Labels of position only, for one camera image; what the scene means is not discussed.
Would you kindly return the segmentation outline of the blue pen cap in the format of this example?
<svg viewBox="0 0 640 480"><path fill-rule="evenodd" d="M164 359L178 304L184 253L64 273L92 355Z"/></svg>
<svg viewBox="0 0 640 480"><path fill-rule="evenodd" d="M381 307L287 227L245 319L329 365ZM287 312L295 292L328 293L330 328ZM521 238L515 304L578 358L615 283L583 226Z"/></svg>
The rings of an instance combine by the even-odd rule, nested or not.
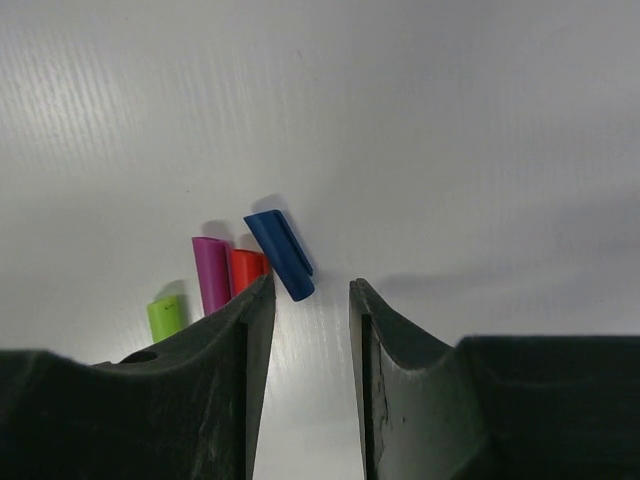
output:
<svg viewBox="0 0 640 480"><path fill-rule="evenodd" d="M311 296L313 267L284 214L273 209L245 216L244 221L292 300Z"/></svg>

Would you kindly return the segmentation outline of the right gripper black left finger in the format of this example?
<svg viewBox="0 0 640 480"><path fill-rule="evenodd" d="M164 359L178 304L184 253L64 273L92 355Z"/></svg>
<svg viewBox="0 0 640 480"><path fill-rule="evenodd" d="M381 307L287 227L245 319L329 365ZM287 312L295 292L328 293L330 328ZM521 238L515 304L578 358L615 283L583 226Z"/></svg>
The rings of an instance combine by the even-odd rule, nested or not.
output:
<svg viewBox="0 0 640 480"><path fill-rule="evenodd" d="M5 479L249 479L275 320L273 278L118 363L1 354Z"/></svg>

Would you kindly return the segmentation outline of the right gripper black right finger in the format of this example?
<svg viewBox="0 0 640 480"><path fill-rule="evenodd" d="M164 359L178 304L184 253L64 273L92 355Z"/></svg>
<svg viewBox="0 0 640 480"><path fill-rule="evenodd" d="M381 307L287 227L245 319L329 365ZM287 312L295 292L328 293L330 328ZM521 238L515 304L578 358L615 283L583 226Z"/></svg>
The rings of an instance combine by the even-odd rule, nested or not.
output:
<svg viewBox="0 0 640 480"><path fill-rule="evenodd" d="M365 280L349 287L369 479L635 479L635 336L471 336L448 345Z"/></svg>

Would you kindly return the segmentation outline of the purple pen cap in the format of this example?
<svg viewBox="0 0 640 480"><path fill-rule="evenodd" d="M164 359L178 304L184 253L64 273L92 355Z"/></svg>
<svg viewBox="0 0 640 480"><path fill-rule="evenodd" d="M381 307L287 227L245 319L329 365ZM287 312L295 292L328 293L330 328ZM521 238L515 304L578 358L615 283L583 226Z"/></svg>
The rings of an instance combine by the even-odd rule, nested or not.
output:
<svg viewBox="0 0 640 480"><path fill-rule="evenodd" d="M203 312L205 316L225 306L232 298L230 245L205 236L192 238Z"/></svg>

